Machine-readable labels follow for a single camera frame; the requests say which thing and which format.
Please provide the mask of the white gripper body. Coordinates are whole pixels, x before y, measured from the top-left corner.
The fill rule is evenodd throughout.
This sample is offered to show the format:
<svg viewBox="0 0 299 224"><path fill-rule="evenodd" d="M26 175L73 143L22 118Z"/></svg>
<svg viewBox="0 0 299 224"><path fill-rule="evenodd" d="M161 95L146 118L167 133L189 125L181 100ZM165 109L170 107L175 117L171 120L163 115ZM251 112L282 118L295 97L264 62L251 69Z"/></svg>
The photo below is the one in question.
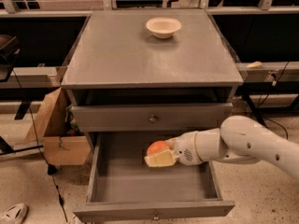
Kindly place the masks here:
<svg viewBox="0 0 299 224"><path fill-rule="evenodd" d="M184 133L174 139L174 150L178 161L184 165L199 165L203 161L196 150L197 132Z"/></svg>

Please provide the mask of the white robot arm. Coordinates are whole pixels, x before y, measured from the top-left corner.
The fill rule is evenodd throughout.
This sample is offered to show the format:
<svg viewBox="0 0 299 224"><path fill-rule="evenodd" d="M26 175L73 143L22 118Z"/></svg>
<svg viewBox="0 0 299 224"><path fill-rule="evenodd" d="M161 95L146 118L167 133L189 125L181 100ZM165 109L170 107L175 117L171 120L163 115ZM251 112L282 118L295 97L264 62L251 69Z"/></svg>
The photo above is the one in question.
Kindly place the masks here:
<svg viewBox="0 0 299 224"><path fill-rule="evenodd" d="M177 162L200 165L211 160L238 164L267 161L299 179L299 145L244 116L231 116L216 129L156 141L145 156L149 167L168 167Z"/></svg>

